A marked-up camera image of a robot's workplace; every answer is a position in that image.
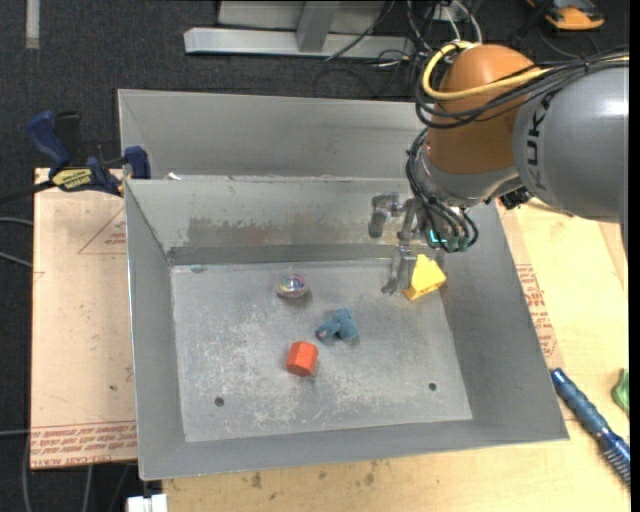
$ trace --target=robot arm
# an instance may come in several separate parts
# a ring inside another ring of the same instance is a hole
[[[414,198],[404,207],[395,199],[393,208],[386,196],[374,198],[371,236],[381,232],[382,213],[405,215],[395,273],[409,266],[415,238],[446,252],[466,251],[479,235],[469,211],[496,198],[535,196],[624,228],[628,60],[628,51],[612,51],[537,66],[510,48],[463,41],[436,52],[416,91],[426,128],[408,151]],[[436,89],[441,61],[449,66]]]

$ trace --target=blue screwdriver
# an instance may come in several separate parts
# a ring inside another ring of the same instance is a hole
[[[580,423],[598,440],[604,457],[624,483],[630,486],[631,449],[629,445],[609,428],[609,424],[595,406],[560,368],[551,371],[551,380],[556,392],[575,413]]]

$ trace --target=cardboard sheet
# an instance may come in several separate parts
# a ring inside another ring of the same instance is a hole
[[[124,202],[51,189],[34,204],[31,467],[135,459]]]

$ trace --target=blue object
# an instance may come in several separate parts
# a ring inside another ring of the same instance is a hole
[[[133,178],[148,180],[151,178],[151,167],[147,154],[140,146],[131,146],[125,149],[124,159],[131,166]]]
[[[27,135],[35,148],[52,158],[55,168],[69,165],[71,155],[56,137],[53,126],[53,112],[47,110],[35,116],[27,125]]]
[[[316,337],[320,341],[325,341],[336,335],[345,341],[352,340],[358,336],[358,326],[351,318],[350,309],[338,309],[331,315],[330,320],[327,320],[316,329]]]
[[[49,170],[49,180],[53,180],[63,170],[75,169],[75,167],[69,167],[71,155],[56,136],[53,112],[47,110],[35,116],[27,125],[27,135],[38,151],[54,161],[54,165]],[[131,166],[133,178],[149,179],[151,177],[147,154],[140,146],[127,148],[124,157],[119,160],[126,161]],[[98,190],[120,195],[122,181],[113,176],[108,168],[103,167],[96,157],[90,156],[86,167],[91,170],[91,175],[83,177],[86,183],[74,183],[73,187],[63,183],[58,185],[60,189],[65,192]]]
[[[619,435],[609,428],[607,421],[600,415],[585,394],[557,368],[551,372],[551,380],[556,392],[575,413],[582,425],[598,440],[605,458],[628,486],[631,485],[631,450]]]

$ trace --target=green object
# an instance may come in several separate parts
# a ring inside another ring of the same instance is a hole
[[[629,370],[622,370],[620,381],[614,388],[613,399],[629,416]]]

